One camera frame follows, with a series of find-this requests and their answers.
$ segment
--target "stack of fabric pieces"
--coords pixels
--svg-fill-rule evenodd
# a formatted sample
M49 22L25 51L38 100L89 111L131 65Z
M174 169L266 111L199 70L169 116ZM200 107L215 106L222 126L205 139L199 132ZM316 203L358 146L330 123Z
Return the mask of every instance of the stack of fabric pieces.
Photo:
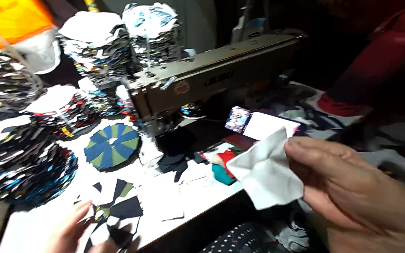
M57 37L77 71L96 86L132 78L135 72L129 33L116 13L78 12Z
M36 85L25 66L0 50L0 111L16 112L37 98Z
M179 22L170 6L127 4L123 21L141 71L180 60Z
M232 147L223 153L217 153L212 157L212 172L215 179L223 184L229 186L237 181L234 175L229 171L226 163L236 157L237 155L245 152L238 147Z
M23 113L31 115L40 126L52 129L61 138L74 137L96 125L97 114L84 103L73 86L56 85L29 105Z
M89 90L84 101L89 109L100 117L117 115L123 110L119 104L119 99L113 92Z
M76 173L77 158L56 140L31 123L0 141L0 199L37 207L65 190Z

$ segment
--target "industrial sewing machine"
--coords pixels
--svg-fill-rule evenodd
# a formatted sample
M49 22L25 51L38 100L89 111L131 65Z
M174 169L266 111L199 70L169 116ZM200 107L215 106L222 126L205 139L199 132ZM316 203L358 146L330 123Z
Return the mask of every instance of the industrial sewing machine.
M299 37L267 34L138 72L128 91L143 130L170 129L180 106L256 80L273 80L291 64Z

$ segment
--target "person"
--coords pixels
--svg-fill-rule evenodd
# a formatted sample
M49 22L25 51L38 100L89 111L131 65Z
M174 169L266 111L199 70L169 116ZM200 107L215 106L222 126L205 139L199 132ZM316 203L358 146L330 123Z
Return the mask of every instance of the person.
M290 168L304 183L303 200L327 221L333 253L405 251L405 187L345 145L293 137L284 145ZM91 203L77 207L59 226L47 253L71 253L85 225L77 223ZM130 247L135 251L138 244ZM114 253L111 242L91 253Z

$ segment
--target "phone screen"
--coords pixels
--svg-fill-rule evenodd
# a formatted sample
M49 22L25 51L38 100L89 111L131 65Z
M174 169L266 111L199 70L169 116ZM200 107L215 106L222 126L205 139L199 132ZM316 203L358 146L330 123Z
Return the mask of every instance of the phone screen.
M225 127L241 134L245 129L246 122L248 121L250 115L250 110L234 106L228 120L226 121Z
M282 127L285 127L287 137L292 137L301 123L284 118L271 116L261 112L233 107L225 127L244 136L261 141Z

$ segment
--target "fabric scrap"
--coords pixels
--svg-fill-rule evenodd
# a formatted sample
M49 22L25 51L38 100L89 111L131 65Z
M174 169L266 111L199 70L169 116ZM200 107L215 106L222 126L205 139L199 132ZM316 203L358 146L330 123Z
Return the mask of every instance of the fabric scrap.
M227 186L230 186L237 181L237 179L231 178L228 174L226 174L225 169L220 165L212 164L212 172L217 181Z

